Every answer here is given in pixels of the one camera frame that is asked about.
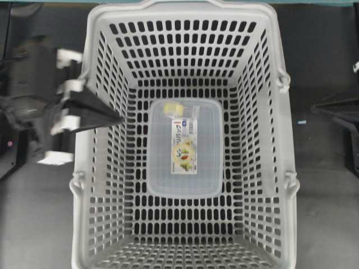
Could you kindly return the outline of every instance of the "clear plastic container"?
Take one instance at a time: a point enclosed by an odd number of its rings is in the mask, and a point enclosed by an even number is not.
[[[181,142],[184,143],[176,146],[178,122],[182,130],[194,129],[191,130],[194,135],[192,138],[182,138]],[[194,128],[188,127],[188,124],[194,125]],[[177,157],[177,152],[181,150],[188,152],[190,157],[183,153],[182,157]],[[148,190],[153,195],[167,198],[217,196],[222,188],[223,151],[222,108],[218,102],[182,98],[152,103],[149,112],[147,181]]]

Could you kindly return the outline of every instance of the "gray surface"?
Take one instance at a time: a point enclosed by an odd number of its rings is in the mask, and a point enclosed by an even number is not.
[[[89,8],[45,5],[31,20],[32,33],[57,33],[57,44],[77,49],[84,41]],[[307,119],[304,126],[293,125],[301,181],[297,269],[358,268],[359,179],[344,167],[346,134],[310,112],[312,103],[356,83],[351,73],[358,52],[354,9],[276,9],[293,81],[293,122]],[[26,164],[0,182],[0,268],[70,268],[71,174],[71,165]]]
[[[0,268],[70,268],[73,166],[26,164],[0,182]]]

